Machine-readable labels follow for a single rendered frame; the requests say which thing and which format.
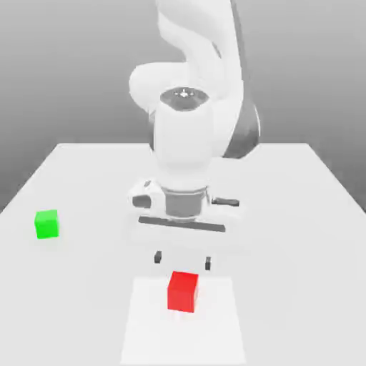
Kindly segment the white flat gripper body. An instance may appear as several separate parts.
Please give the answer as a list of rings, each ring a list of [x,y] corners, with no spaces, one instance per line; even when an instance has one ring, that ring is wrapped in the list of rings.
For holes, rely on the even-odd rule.
[[[129,243],[158,250],[226,252],[239,246],[241,227],[242,215],[232,212],[221,212],[190,223],[130,213]]]

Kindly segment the small red cube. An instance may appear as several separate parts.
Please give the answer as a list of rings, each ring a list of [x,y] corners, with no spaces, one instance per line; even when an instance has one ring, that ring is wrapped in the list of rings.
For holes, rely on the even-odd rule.
[[[173,271],[167,287],[167,308],[194,313],[198,294],[199,275]]]

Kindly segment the small green cube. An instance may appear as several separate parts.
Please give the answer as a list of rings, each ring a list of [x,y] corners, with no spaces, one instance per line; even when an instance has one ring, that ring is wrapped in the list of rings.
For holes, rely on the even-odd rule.
[[[59,236],[59,220],[56,209],[38,211],[34,218],[34,226],[38,239]]]

